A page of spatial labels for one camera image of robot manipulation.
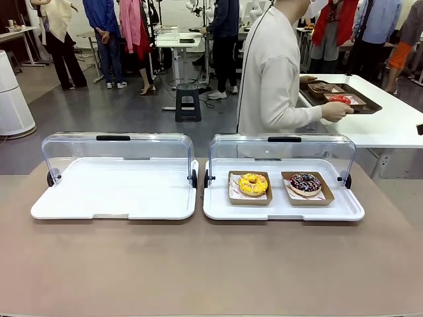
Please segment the person's right hand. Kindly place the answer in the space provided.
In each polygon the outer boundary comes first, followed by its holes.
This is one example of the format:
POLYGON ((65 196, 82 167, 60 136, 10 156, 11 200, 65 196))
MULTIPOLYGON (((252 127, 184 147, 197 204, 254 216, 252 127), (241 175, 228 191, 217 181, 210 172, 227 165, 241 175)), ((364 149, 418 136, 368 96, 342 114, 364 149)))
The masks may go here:
POLYGON ((339 122, 348 114, 353 114, 354 109, 343 102, 328 102, 321 105, 322 119, 329 122, 339 122))

